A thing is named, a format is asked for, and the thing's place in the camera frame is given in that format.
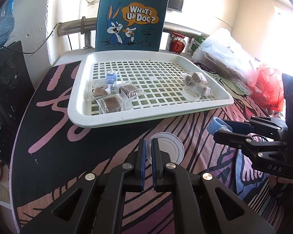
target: red plastic bag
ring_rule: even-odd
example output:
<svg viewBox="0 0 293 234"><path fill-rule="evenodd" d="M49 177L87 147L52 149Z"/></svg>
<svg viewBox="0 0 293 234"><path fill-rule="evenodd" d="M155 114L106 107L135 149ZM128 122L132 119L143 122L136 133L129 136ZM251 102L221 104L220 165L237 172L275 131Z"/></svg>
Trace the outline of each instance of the red plastic bag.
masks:
<svg viewBox="0 0 293 234"><path fill-rule="evenodd" d="M282 111L284 96L282 73L275 68L267 68L263 63L257 68L259 75L251 98L261 107Z"/></svg>

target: white plastic lid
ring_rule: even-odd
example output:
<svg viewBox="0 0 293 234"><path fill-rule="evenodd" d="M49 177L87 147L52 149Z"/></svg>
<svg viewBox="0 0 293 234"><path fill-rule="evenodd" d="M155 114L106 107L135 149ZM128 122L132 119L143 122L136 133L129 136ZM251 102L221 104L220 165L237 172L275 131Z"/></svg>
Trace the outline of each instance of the white plastic lid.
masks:
<svg viewBox="0 0 293 234"><path fill-rule="evenodd" d="M114 70L110 70L107 72L109 75L114 75L114 74L117 74L117 71L114 71Z"/></svg>
<svg viewBox="0 0 293 234"><path fill-rule="evenodd" d="M181 140L174 134L161 132L153 135L147 143L147 159L152 164L151 157L151 142L153 138L158 139L160 150L167 152L170 156L171 162L180 164L184 157L184 147Z"/></svg>
<svg viewBox="0 0 293 234"><path fill-rule="evenodd" d="M182 95L190 102L197 102L202 97L201 94L195 92L193 87L190 86L184 86L182 88Z"/></svg>

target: blue tote bag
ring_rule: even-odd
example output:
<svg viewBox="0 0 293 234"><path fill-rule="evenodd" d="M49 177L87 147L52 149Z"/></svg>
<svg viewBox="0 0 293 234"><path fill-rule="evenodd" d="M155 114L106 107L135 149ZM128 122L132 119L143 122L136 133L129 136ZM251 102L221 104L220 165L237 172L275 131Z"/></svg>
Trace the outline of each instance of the blue tote bag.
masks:
<svg viewBox="0 0 293 234"><path fill-rule="evenodd" d="M168 0L100 0L96 51L158 51Z"/></svg>

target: brown cake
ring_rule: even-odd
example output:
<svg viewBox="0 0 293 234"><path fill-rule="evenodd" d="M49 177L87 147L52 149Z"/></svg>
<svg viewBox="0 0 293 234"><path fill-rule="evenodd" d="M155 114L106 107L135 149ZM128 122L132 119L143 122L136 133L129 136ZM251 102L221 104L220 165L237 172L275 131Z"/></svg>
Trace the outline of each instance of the brown cake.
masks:
<svg viewBox="0 0 293 234"><path fill-rule="evenodd" d="M194 83L193 83L193 79L192 79L192 76L190 76L190 75L186 75L186 77L185 77L185 82L186 82L186 84L189 85L189 86L194 85Z"/></svg>
<svg viewBox="0 0 293 234"><path fill-rule="evenodd" d="M119 95L115 94L100 98L97 102L100 103L103 113L114 113L121 111L121 106L124 100L119 97Z"/></svg>
<svg viewBox="0 0 293 234"><path fill-rule="evenodd" d="M199 83L201 81L201 77L197 73L192 73L192 79L195 83Z"/></svg>
<svg viewBox="0 0 293 234"><path fill-rule="evenodd" d="M137 95L138 88L134 86L132 83L124 83L119 87L119 93L121 90L125 93L125 95L129 98Z"/></svg>
<svg viewBox="0 0 293 234"><path fill-rule="evenodd" d="M94 97L101 97L101 96L104 96L104 95L107 95L109 94L111 91L110 91L110 85L108 84L100 84L100 85L96 85L94 87L94 90L93 90L93 96Z"/></svg>

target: black cable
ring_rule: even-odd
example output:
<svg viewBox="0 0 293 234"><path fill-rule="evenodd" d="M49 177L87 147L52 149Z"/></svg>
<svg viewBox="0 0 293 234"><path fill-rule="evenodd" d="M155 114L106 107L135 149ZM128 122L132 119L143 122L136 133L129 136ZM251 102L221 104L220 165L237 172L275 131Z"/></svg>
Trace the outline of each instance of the black cable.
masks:
<svg viewBox="0 0 293 234"><path fill-rule="evenodd" d="M262 135L259 135L259 134L251 135L251 137L260 137L260 138L263 138L266 142L268 142L268 140L265 137L263 137Z"/></svg>
<svg viewBox="0 0 293 234"><path fill-rule="evenodd" d="M69 45L71 46L71 40L69 38L69 35L67 35L67 36L68 36L68 40L69 40Z"/></svg>
<svg viewBox="0 0 293 234"><path fill-rule="evenodd" d="M52 31L51 31L51 33L49 34L49 36L47 37L47 39L41 44L41 46L35 51L35 52L37 52L46 42L47 42L47 40L50 38L50 36L51 36L51 34L54 32L54 30L55 30L55 28L57 27L57 25L58 25L59 23L57 23L56 25L55 25L55 27L52 29ZM12 49L12 48L9 48L9 47L6 47L6 46L3 46L3 45L0 45L1 47L3 47L3 48L6 48L6 49L9 49L9 50L11 50L11 51L14 51L14 52L18 52L18 53L21 53L21 54L34 54L35 52L31 52L31 53L26 53L26 52L21 52L21 51L18 51L18 50L14 50L14 49Z"/></svg>

